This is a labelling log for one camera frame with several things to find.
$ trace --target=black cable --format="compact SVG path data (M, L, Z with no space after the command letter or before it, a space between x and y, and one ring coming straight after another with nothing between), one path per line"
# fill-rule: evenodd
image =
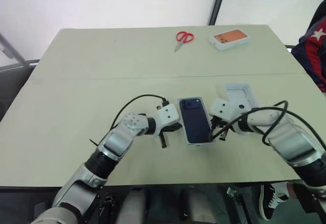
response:
M220 130L217 134L215 135L210 135L211 139L214 139L216 137L218 137L219 135L221 135L224 131L228 130L230 127L232 127L232 125L234 123L236 123L237 121L243 119L244 117L255 113L257 111L261 111L261 110L278 110L278 111L283 111L284 108L277 108L277 107L262 107L262 108L254 108L251 111L248 111L244 114L242 114L241 116L237 117L236 119L234 119L233 121L231 121L229 124L227 124L222 130ZM312 134L317 138L317 140L319 141L319 143L321 144L321 146L326 150L326 145L323 142L323 140L321 139L321 137L318 135L318 133L315 131L315 129L307 122L305 121L302 117L298 116L297 114L287 110L286 111L287 114L292 115L293 117L297 118L298 120L300 120L306 127L308 127L308 129L312 132Z
M262 142L263 144L270 146L268 142L266 142L266 138L267 136L270 134L270 132L279 124L279 122L281 121L281 119L283 119L283 117L285 116L286 112L287 112L287 108L289 106L289 102L286 100L283 100L277 104L274 104L273 106L279 106L280 104L284 104L284 107L282 109L282 112L280 114L280 116L275 120L275 122L270 126L270 128L264 133L263 138L262 138Z
M163 100L163 102L167 101L166 98L162 97L162 96L159 96L159 95L153 95L153 94L142 94L142 95L139 95L133 99L131 99L129 102L127 102L123 107L122 109L118 112L117 116L114 118L113 122L112 122L112 125L110 127L110 130L112 130L113 128L116 127L115 123L119 117L119 115L121 114L121 112L128 106L130 105L132 102L134 102L136 99L139 99L139 98L142 98L142 97L155 97L155 98L160 98Z

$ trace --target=white wall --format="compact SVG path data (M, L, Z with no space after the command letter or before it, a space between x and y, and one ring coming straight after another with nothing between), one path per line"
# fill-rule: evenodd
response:
M206 25L214 0L0 0L0 33L39 59L62 28Z
M284 44L296 45L321 1L223 0L215 24L268 24Z

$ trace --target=dark blue smartphone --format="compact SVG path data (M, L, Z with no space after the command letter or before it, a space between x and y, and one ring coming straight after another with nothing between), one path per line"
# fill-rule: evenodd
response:
M202 144L208 140L210 125L201 98L179 100L185 134L189 144Z

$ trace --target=sneaker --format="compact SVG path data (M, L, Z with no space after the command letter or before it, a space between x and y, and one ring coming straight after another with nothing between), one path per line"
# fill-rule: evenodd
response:
M264 220L270 220L276 207L288 199L286 195L279 196L272 185L260 186L259 213Z

